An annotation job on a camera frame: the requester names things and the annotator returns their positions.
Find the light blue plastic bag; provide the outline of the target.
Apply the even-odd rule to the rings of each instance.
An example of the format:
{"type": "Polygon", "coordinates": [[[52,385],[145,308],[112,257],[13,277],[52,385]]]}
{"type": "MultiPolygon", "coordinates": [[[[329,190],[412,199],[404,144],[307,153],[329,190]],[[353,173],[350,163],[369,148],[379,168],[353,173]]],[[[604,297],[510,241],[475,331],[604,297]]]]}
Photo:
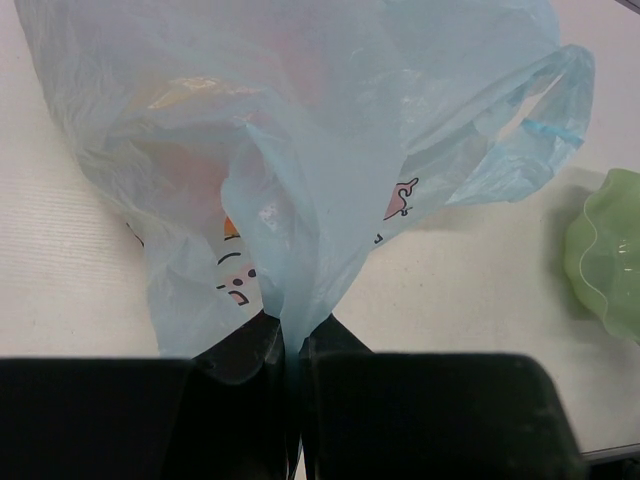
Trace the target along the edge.
{"type": "Polygon", "coordinates": [[[300,350],[369,253],[442,208],[538,191],[591,118],[594,58],[546,1],[16,11],[80,171],[142,244],[158,359],[279,321],[292,475],[300,350]]]}

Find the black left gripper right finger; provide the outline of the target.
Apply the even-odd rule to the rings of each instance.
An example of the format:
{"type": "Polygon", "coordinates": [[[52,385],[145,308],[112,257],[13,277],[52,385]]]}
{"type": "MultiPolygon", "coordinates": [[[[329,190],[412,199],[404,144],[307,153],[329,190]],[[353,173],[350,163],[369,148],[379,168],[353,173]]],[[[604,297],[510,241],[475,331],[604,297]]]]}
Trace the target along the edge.
{"type": "Polygon", "coordinates": [[[584,479],[551,377],[519,354],[376,353],[329,318],[299,353],[311,479],[584,479]]]}

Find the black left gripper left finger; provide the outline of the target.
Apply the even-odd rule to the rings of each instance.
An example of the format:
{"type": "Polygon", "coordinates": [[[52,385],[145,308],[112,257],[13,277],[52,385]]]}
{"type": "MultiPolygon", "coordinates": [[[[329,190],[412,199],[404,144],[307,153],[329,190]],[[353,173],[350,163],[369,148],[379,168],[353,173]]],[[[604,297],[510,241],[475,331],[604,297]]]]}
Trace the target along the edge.
{"type": "Polygon", "coordinates": [[[191,359],[5,358],[5,479],[287,479],[280,323],[191,359]]]}

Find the fake orange fruit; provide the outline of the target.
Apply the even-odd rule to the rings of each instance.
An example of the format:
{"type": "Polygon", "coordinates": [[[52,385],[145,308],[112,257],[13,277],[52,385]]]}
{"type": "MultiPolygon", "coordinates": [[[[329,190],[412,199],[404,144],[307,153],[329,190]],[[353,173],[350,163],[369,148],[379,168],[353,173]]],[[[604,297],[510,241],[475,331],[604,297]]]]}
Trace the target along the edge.
{"type": "Polygon", "coordinates": [[[239,232],[229,217],[225,218],[224,223],[224,240],[238,238],[239,232]]]}

